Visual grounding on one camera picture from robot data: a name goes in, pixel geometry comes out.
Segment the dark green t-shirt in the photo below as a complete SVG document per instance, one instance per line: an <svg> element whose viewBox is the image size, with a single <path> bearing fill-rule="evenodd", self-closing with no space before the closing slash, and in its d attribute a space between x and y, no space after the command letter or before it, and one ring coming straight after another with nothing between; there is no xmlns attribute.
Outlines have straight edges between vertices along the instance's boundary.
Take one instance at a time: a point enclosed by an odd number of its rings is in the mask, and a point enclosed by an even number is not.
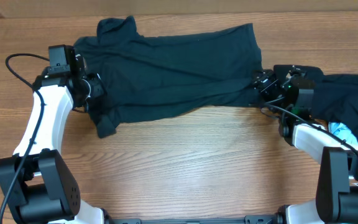
<svg viewBox="0 0 358 224"><path fill-rule="evenodd" d="M121 123L172 118L209 105L248 107L259 100L251 81L262 69L262 55L252 24L144 37L133 17L110 18L74 48L106 89L88 109L100 138Z"/></svg>

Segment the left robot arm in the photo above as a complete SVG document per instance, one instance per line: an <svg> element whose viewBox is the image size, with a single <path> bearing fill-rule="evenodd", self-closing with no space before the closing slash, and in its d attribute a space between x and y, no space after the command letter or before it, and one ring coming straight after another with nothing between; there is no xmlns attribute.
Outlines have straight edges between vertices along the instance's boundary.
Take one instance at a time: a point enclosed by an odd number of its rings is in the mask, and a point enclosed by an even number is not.
<svg viewBox="0 0 358 224"><path fill-rule="evenodd" d="M99 77L74 52L51 53L47 61L29 85L34 101L24 135L12 156L0 159L0 223L6 210L16 223L111 223L105 209L82 200L61 150L68 115L99 94Z"/></svg>

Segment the light blue garment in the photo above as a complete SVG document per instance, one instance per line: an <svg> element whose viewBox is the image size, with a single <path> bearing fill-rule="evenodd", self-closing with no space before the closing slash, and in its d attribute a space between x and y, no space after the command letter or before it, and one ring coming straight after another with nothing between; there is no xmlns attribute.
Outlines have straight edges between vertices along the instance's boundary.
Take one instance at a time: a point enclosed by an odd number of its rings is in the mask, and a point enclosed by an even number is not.
<svg viewBox="0 0 358 224"><path fill-rule="evenodd" d="M358 149L358 140L352 131L343 123L328 123L328 130L341 140Z"/></svg>

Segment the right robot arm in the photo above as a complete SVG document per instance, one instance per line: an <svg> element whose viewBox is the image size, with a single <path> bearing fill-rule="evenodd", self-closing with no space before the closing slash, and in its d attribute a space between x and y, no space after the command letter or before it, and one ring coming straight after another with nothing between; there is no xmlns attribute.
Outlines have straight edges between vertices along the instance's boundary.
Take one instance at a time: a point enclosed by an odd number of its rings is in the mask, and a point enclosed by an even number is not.
<svg viewBox="0 0 358 224"><path fill-rule="evenodd" d="M280 135L320 168L313 200L246 223L358 223L358 75L277 65L255 72L252 86Z"/></svg>

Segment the black garment in pile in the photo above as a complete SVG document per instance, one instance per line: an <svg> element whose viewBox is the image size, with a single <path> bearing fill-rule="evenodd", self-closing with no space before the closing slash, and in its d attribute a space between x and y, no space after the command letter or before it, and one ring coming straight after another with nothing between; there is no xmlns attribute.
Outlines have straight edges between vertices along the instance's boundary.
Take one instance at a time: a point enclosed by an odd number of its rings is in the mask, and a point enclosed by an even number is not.
<svg viewBox="0 0 358 224"><path fill-rule="evenodd" d="M274 73L284 81L289 71L304 73L296 77L302 86L293 85L286 94L289 104L303 116L343 123L358 140L358 74L325 75L318 67L275 65Z"/></svg>

